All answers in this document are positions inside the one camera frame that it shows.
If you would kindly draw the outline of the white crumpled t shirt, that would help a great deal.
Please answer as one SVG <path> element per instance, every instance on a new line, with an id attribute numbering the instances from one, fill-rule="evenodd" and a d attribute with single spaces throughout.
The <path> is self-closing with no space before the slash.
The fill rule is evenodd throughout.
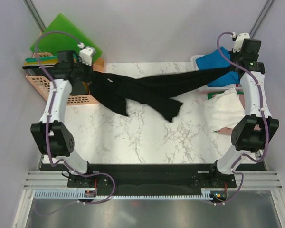
<path id="1" fill-rule="evenodd" d="M 206 124 L 211 133 L 225 127 L 234 128 L 245 116 L 237 91 L 231 88 L 223 93 L 203 103 Z"/>

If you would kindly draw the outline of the blue folded t shirt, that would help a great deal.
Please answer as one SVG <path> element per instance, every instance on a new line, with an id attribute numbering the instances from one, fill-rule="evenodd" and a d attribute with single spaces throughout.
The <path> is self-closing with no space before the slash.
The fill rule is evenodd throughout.
<path id="1" fill-rule="evenodd" d="M 239 84 L 237 72 L 231 71 L 230 63 L 220 54 L 219 50 L 197 58 L 199 80 L 209 87 L 224 87 L 230 84 Z"/>

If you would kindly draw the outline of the black t shirt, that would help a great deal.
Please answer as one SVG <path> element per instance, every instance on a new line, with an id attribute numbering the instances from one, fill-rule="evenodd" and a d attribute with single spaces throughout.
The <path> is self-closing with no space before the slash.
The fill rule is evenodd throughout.
<path id="1" fill-rule="evenodd" d="M 172 122 L 182 106 L 175 97 L 205 86 L 200 82 L 198 73 L 202 71 L 131 78 L 94 71 L 89 85 L 90 94 L 117 114 L 128 116 L 127 100 L 133 100 L 148 105 L 166 121 Z"/>

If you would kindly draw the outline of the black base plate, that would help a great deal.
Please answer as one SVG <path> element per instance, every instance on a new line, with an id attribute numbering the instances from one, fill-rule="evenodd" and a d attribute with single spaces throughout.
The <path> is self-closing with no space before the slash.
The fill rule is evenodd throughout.
<path id="1" fill-rule="evenodd" d="M 95 187 L 101 193 L 164 195 L 200 193 L 205 189 L 234 189 L 233 174 L 214 173 L 212 164 L 94 164 L 88 167 L 94 177 L 70 174 L 69 188 Z"/>

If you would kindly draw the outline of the black folder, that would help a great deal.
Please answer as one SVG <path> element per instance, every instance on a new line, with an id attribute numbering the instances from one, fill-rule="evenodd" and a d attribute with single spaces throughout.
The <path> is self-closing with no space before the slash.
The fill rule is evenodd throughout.
<path id="1" fill-rule="evenodd" d="M 54 65 L 44 65 L 43 66 L 50 74 L 55 69 Z M 42 70 L 40 66 L 23 66 L 22 69 L 26 72 L 28 76 L 45 76 L 46 73 Z"/>

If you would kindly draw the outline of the orange compartment organizer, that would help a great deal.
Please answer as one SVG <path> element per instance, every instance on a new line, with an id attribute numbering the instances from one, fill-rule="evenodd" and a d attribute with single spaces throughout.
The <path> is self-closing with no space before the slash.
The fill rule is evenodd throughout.
<path id="1" fill-rule="evenodd" d="M 103 58 L 98 58 L 94 63 L 93 63 L 93 70 L 97 72 L 104 73 L 105 72 L 105 60 Z"/>

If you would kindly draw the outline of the orange file basket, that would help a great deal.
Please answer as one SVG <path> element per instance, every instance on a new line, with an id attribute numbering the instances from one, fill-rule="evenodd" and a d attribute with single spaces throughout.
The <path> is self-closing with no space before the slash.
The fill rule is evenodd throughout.
<path id="1" fill-rule="evenodd" d="M 48 52 L 39 53 L 39 57 L 53 56 Z M 26 74 L 26 79 L 33 85 L 33 87 L 41 94 L 41 96 L 47 100 L 49 96 L 50 80 L 45 76 L 28 76 Z M 68 98 L 67 105 L 93 105 L 97 104 L 91 95 L 88 88 L 88 83 L 82 81 L 75 81 L 72 84 L 72 92 Z"/>

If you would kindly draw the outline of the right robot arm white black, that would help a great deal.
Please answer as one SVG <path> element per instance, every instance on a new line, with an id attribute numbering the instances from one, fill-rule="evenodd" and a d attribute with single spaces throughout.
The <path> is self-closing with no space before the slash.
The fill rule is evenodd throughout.
<path id="1" fill-rule="evenodd" d="M 279 127 L 279 121 L 272 118 L 266 103 L 265 67 L 257 60 L 260 46 L 261 41 L 250 38 L 237 38 L 235 42 L 230 64 L 240 77 L 245 116 L 232 130 L 231 147 L 211 168 L 213 172 L 208 175 L 208 181 L 213 187 L 223 184 L 225 175 L 234 174 L 244 159 L 262 162 Z"/>

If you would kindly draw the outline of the green t shirt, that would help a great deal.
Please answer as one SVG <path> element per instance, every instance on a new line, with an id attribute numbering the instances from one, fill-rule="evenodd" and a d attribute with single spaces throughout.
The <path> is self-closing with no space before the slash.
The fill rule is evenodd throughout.
<path id="1" fill-rule="evenodd" d="M 223 95 L 224 93 L 219 93 L 219 92 L 214 92 L 214 93 L 208 93 L 207 94 L 207 99 L 210 100 L 212 98 L 214 98 L 215 96 L 218 96 L 218 95 Z"/>

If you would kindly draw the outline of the yellow folder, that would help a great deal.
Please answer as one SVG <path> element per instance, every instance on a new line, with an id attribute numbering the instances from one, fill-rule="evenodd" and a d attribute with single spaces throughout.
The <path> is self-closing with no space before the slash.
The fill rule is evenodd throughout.
<path id="1" fill-rule="evenodd" d="M 26 63 L 24 63 L 24 66 L 28 67 L 28 66 L 40 66 L 40 65 L 54 65 L 56 63 L 57 63 L 57 60 L 54 60 L 54 61 L 41 61 L 41 63 L 39 63 L 39 62 L 26 62 Z"/>

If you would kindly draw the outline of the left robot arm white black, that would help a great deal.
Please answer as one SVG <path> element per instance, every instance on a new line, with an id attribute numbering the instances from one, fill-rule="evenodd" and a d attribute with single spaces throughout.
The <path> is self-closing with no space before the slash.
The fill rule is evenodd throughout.
<path id="1" fill-rule="evenodd" d="M 60 51 L 58 62 L 50 74 L 50 90 L 45 110 L 38 123 L 30 127 L 31 134 L 42 155 L 46 155 L 52 167 L 63 163 L 85 187 L 93 185 L 95 176 L 88 171 L 88 161 L 75 150 L 75 140 L 64 125 L 69 95 L 76 79 L 83 74 L 83 65 L 74 51 Z"/>

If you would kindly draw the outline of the green plastic board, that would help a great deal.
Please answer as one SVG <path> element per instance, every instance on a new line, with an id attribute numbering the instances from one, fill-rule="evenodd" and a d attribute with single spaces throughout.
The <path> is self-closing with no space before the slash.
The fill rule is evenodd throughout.
<path id="1" fill-rule="evenodd" d="M 38 44 L 33 43 L 30 50 L 38 53 L 48 52 L 56 55 L 59 51 L 73 50 L 78 52 L 78 43 L 82 42 L 85 46 L 96 50 L 93 60 L 96 61 L 102 55 L 102 50 L 76 25 L 74 25 L 66 16 L 59 13 L 55 19 L 46 28 L 43 37 Z"/>

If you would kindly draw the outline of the pink t shirt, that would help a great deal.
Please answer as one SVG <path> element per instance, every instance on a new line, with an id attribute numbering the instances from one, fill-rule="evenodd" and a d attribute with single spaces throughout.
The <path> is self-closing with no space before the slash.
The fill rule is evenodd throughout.
<path id="1" fill-rule="evenodd" d="M 244 94 L 243 93 L 238 93 L 238 97 L 239 97 L 239 100 L 243 106 L 243 109 L 245 110 L 245 98 L 244 98 Z M 232 130 L 233 128 L 229 128 L 229 127 L 225 127 L 225 128 L 222 128 L 218 131 L 216 131 L 217 133 L 219 134 L 223 134 L 223 135 L 231 135 L 232 133 Z"/>

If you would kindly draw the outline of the teal folder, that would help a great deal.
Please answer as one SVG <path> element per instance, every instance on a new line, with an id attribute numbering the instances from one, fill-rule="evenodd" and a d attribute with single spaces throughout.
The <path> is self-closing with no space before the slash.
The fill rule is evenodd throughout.
<path id="1" fill-rule="evenodd" d="M 52 61 L 52 60 L 57 60 L 57 56 L 46 56 L 46 57 L 39 57 L 39 60 L 42 61 Z M 36 57 L 31 57 L 31 58 L 26 58 L 25 62 L 31 63 L 31 62 L 37 62 Z"/>

